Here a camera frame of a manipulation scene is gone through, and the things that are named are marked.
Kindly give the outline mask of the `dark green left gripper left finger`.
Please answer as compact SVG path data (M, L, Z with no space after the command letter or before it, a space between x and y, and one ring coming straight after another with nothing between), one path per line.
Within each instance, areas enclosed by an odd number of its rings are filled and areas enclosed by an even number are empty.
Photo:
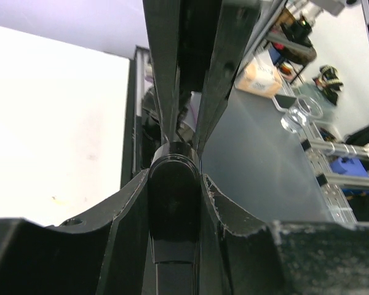
M0 294L140 294L148 171L59 226L0 219Z

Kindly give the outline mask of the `black stapler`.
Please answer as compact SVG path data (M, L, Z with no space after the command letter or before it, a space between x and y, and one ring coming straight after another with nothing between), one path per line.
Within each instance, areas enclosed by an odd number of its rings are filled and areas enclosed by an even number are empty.
M163 144L148 173L157 294L199 293L200 171L187 143Z

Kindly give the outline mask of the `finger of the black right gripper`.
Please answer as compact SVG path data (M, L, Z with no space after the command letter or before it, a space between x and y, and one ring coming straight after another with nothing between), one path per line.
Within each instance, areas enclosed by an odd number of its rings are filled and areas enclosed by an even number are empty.
M196 127L196 151L204 147L228 105L241 59L261 13L260 1L223 1Z
M175 137L179 106L180 1L143 1L162 144Z

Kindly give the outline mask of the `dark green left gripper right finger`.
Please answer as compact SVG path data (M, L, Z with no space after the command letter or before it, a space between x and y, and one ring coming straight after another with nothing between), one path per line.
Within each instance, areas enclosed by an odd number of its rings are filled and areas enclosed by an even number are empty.
M200 184L201 294L369 294L369 223L263 222Z

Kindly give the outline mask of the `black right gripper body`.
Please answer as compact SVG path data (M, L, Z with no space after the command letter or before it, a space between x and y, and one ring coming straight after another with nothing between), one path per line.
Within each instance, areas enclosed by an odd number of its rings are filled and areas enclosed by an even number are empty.
M200 92L215 42L221 1L181 1L178 43L180 88Z

